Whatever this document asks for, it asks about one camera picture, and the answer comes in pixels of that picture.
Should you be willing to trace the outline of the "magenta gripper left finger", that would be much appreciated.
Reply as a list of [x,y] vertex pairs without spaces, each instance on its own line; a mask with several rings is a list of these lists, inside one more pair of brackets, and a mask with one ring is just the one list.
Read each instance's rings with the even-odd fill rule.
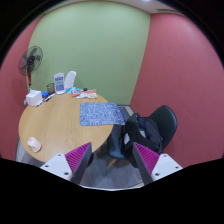
[[91,154],[92,144],[88,142],[66,154],[56,154],[43,164],[41,169],[75,184],[80,184]]

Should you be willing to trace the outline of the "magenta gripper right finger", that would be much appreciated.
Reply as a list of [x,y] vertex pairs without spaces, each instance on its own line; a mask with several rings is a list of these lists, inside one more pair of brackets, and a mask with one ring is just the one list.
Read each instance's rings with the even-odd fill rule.
[[168,154],[159,155],[136,142],[132,152],[145,185],[182,169]]

